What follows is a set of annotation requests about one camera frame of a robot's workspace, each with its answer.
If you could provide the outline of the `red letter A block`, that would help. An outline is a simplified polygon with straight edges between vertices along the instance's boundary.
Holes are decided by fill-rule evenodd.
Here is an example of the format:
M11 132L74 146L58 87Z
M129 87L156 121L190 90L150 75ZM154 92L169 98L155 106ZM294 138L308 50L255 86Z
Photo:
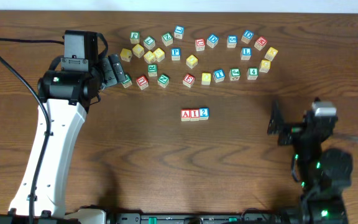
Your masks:
M189 121L191 119L191 114L189 109L181 110L181 121Z

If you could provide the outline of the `blue number 2 block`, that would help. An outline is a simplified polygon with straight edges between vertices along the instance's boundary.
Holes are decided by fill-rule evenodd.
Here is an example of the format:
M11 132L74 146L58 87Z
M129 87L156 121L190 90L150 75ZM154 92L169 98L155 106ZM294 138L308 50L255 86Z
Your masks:
M209 108L200 108L200 120L208 120L209 119Z

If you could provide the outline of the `red letter I block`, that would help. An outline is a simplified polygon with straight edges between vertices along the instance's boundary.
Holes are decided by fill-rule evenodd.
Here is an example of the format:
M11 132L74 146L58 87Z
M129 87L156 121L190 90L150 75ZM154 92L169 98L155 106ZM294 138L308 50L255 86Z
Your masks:
M190 121L199 121L200 120L200 110L191 109L190 110Z

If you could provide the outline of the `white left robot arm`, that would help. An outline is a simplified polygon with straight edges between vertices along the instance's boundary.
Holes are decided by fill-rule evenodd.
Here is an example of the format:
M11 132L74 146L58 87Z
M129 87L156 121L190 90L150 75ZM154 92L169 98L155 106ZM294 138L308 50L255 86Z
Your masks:
M37 130L21 185L0 223L109 223L108 211L96 206L66 213L65 193L76 139L94 98L125 81L119 56L98 50L101 33L66 30L63 55L50 64L37 88L1 56L33 94L39 107Z

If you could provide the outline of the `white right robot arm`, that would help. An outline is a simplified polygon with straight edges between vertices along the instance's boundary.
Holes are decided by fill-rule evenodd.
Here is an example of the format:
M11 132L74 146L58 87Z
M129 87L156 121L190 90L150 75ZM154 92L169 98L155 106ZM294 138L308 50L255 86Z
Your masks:
M276 134L279 146L293 147L291 176L303 189L298 206L280 210L272 223L348 222L342 193L352 184L352 155L335 147L322 148L337 121L336 107L319 98L298 123L286 122L278 102L272 102L267 134Z

